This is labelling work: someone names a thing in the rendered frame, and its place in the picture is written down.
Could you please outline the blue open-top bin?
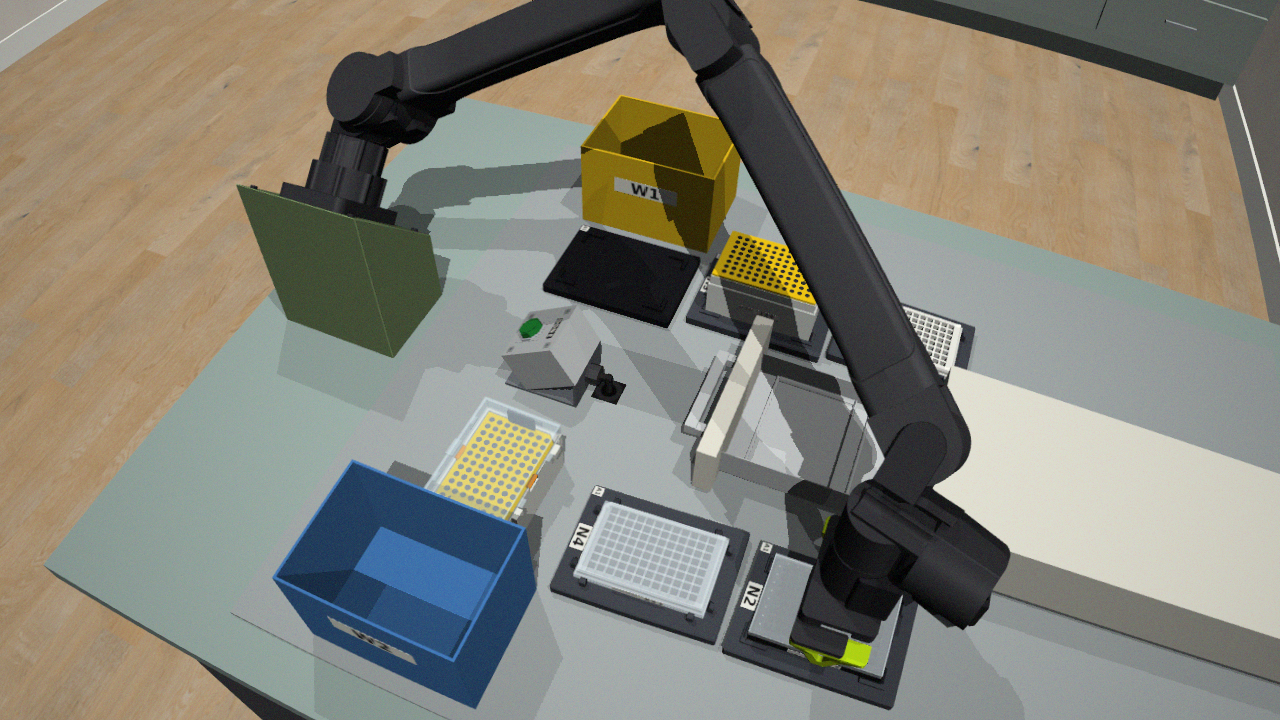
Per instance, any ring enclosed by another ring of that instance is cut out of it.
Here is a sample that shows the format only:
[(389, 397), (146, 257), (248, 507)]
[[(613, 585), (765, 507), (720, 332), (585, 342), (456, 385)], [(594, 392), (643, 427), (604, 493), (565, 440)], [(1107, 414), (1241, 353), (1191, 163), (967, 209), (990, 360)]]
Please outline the blue open-top bin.
[(471, 708), (538, 589), (525, 527), (353, 459), (273, 580), (314, 635)]

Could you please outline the pale grey bench mat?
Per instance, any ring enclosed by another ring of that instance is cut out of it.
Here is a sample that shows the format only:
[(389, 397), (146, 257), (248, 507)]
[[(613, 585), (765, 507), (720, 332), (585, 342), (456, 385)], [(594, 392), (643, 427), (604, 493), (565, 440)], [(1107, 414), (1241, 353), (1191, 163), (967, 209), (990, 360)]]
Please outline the pale grey bench mat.
[[(1280, 474), (1274, 350), (969, 252), (858, 222), (901, 304), (975, 325), (966, 366)], [(543, 291), (581, 225), (701, 259), (668, 328)], [(684, 424), (719, 350), (686, 323), (732, 231), (786, 246), (737, 188), (708, 252), (582, 219), (567, 145), (456, 290), (239, 596), (233, 615), (448, 720), (1280, 720), (1280, 684), (991, 593), (964, 630), (918, 603), (893, 708), (722, 653), (762, 542), (818, 559), (842, 512), (718, 471), (692, 486)], [(579, 305), (618, 404), (506, 386), (531, 311)], [(529, 523), (536, 591), (477, 708), (314, 635), (273, 575), (351, 460), (424, 488), (483, 398), (561, 424), (564, 465)], [(550, 592), (594, 486), (748, 530), (716, 644)]]

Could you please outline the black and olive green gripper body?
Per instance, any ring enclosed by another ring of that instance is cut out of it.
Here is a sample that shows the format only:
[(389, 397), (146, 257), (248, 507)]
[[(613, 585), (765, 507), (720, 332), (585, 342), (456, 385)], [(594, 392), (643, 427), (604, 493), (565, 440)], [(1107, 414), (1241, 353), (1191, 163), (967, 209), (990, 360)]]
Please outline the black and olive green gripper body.
[[(797, 610), (790, 641), (794, 644), (842, 659), (849, 635), (851, 638), (870, 643), (881, 629), (879, 619), (854, 612), (845, 609), (850, 594), (858, 580), (879, 579), (888, 577), (899, 564), (890, 571), (881, 574), (868, 574), (858, 571), (844, 562), (835, 547), (835, 529), (841, 516), (832, 515), (826, 528), (826, 536), (820, 544), (820, 551), (814, 562), (803, 594), (803, 601)], [(840, 632), (831, 630), (826, 626)]]

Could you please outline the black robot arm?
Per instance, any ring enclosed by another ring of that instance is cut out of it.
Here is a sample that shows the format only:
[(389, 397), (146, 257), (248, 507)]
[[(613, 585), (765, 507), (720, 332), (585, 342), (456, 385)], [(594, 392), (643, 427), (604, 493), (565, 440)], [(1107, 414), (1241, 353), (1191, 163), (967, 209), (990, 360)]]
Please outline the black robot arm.
[(334, 120), (320, 158), (305, 187), (283, 182), (279, 196), (394, 225), (398, 211), (380, 208), (390, 147), (419, 143), (470, 94), (655, 26), (666, 26), (698, 74), (844, 356), (884, 456), (873, 479), (849, 495), (835, 547), (858, 571), (899, 566), (860, 578), (845, 609), (886, 621), (906, 591), (945, 626), (975, 626), (1010, 550), (933, 489), (966, 462), (970, 430), (733, 0), (532, 0), (399, 54), (351, 53), (326, 87)]

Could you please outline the yellow open-top bin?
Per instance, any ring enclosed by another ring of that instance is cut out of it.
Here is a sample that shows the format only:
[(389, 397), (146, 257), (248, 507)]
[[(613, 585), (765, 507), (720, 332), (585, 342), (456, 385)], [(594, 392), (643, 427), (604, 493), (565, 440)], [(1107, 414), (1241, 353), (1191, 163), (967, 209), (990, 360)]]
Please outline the yellow open-top bin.
[(740, 159), (719, 118), (620, 95), (581, 145), (582, 219), (708, 252)]

